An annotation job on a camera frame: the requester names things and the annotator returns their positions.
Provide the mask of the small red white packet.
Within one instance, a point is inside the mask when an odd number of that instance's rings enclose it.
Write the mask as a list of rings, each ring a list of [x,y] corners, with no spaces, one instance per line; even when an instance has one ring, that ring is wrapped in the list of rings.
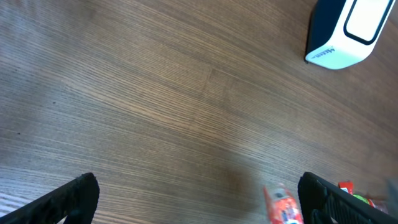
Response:
[[[267,216],[271,224],[304,224],[302,212],[292,193],[283,184],[263,188]]]

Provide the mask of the green snack bag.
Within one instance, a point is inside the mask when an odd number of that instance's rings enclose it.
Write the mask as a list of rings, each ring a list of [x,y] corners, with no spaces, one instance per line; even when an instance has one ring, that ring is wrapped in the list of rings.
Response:
[[[373,208],[376,208],[386,214],[388,214],[388,208],[387,208],[387,203],[384,200],[379,200],[376,198],[371,198],[370,196],[363,196],[363,195],[359,195],[359,194],[354,194],[354,197],[356,197],[357,199],[363,201],[364,203],[367,203],[368,205],[370,205]]]

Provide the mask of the red stick sachet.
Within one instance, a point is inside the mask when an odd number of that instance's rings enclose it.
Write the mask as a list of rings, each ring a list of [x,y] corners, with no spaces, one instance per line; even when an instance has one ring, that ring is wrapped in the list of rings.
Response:
[[[352,181],[338,182],[338,187],[350,195],[354,194],[354,183]]]

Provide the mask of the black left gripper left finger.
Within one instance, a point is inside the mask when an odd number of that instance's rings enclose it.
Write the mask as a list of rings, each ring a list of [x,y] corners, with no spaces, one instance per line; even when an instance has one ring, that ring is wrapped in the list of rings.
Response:
[[[91,172],[85,173],[31,203],[1,217],[2,224],[90,224],[100,197]]]

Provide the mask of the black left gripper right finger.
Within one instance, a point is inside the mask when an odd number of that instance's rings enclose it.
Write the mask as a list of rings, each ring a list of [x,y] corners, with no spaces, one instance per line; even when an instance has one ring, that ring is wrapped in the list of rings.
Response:
[[[397,224],[396,218],[311,172],[301,176],[298,197],[305,224]]]

